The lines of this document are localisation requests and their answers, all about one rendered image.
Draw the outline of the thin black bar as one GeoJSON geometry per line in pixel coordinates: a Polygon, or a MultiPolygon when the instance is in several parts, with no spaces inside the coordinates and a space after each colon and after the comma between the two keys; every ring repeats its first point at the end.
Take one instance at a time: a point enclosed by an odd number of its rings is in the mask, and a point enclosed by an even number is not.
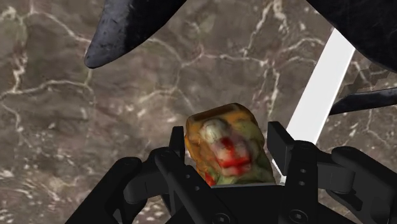
{"type": "Polygon", "coordinates": [[[329,115],[397,105],[397,87],[349,94],[337,101],[329,115]]]}

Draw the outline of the large black rounded object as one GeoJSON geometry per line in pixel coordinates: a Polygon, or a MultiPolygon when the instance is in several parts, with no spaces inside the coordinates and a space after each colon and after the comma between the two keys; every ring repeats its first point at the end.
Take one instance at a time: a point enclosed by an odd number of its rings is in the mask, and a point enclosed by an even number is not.
{"type": "Polygon", "coordinates": [[[359,53],[397,73],[397,0],[306,0],[359,53]]]}

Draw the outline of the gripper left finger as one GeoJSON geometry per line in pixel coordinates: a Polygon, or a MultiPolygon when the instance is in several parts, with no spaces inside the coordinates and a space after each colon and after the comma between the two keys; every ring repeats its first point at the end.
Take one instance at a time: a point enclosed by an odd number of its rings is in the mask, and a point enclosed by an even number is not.
{"type": "Polygon", "coordinates": [[[161,195],[170,210],[166,224],[237,224],[232,212],[196,170],[185,164],[182,126],[169,145],[146,161],[117,160],[65,224],[132,224],[148,198],[161,195]]]}

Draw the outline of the black curved pointed object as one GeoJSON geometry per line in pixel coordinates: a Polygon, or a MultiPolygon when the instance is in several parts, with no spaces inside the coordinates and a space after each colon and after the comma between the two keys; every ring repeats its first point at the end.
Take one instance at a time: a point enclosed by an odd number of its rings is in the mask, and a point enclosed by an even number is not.
{"type": "Polygon", "coordinates": [[[186,0],[105,0],[101,18],[85,54],[90,69],[129,53],[160,28],[186,0]]]}

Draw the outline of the orange green red box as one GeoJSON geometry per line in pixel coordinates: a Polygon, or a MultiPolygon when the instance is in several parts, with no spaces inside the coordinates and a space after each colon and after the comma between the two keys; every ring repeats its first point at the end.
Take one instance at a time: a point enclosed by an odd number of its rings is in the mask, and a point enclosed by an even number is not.
{"type": "Polygon", "coordinates": [[[275,183],[256,118],[231,103],[189,116],[185,145],[196,170],[210,185],[275,183]]]}

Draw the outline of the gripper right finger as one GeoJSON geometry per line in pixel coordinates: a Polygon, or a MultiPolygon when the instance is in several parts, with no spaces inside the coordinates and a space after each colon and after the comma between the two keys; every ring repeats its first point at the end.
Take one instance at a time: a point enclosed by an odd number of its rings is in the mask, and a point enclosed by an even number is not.
{"type": "Polygon", "coordinates": [[[362,151],[339,146],[331,153],[294,140],[269,122],[267,148],[286,182],[278,224],[356,224],[318,202],[318,190],[346,207],[362,224],[397,224],[397,173],[362,151]]]}

